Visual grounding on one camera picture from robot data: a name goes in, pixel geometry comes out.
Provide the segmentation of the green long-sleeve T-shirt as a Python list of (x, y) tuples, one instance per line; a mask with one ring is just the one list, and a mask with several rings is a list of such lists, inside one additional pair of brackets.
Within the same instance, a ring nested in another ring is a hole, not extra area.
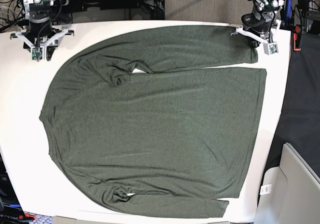
[(228, 26), (106, 39), (65, 62), (40, 113), (49, 155), (109, 210), (221, 218), (250, 165), (267, 72)]

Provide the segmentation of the red clamp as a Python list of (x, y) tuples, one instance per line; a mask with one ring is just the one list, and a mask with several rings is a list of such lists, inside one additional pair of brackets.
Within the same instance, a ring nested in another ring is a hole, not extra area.
[(302, 26), (300, 24), (297, 24), (293, 32), (293, 50), (294, 51), (301, 51), (300, 42), (301, 42), (302, 33), (303, 33)]

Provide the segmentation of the black power strip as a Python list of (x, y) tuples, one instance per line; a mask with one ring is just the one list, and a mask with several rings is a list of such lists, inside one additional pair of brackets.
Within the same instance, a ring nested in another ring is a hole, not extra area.
[(68, 6), (70, 3), (70, 0), (60, 0), (60, 4), (64, 7), (64, 6)]

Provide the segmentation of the dark grey cloth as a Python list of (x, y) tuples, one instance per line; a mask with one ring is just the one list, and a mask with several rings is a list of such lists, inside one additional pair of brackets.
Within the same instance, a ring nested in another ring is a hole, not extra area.
[(300, 51), (292, 51), (279, 122), (265, 170), (280, 165), (290, 143), (311, 169), (320, 173), (320, 37), (304, 34)]

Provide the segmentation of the white barcode label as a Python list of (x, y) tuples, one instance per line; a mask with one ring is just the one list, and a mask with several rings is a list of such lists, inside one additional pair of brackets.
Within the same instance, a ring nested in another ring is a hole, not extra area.
[(268, 195), (272, 192), (272, 184), (266, 184), (266, 185), (262, 185), (260, 187), (260, 192), (259, 195), (263, 196), (263, 195)]

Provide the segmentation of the grey plastic bin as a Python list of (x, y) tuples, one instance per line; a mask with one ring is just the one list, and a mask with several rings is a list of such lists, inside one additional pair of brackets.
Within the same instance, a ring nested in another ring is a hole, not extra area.
[(320, 222), (320, 178), (290, 143), (283, 145), (279, 166), (266, 171), (268, 184), (272, 191), (260, 195), (255, 224)]

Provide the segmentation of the black box with red logo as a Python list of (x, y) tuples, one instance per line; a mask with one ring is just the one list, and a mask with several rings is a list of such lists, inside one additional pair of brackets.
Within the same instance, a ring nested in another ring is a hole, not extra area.
[(23, 211), (16, 196), (4, 161), (0, 158), (0, 222), (4, 224), (29, 224), (37, 219)]

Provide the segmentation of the blue handled tool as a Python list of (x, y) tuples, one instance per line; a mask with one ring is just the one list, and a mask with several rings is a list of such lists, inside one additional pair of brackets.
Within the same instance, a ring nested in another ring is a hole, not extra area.
[(292, 0), (285, 1), (285, 18), (286, 20), (290, 20), (292, 15)]

